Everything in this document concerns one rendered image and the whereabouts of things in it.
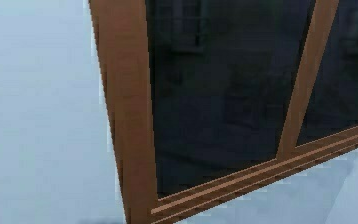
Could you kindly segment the brown wooden framed window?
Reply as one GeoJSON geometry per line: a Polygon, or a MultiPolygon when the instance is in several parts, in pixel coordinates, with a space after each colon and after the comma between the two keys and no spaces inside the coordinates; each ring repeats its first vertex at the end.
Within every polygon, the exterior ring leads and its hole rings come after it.
{"type": "Polygon", "coordinates": [[[358,147],[358,0],[88,0],[127,224],[358,147]]]}

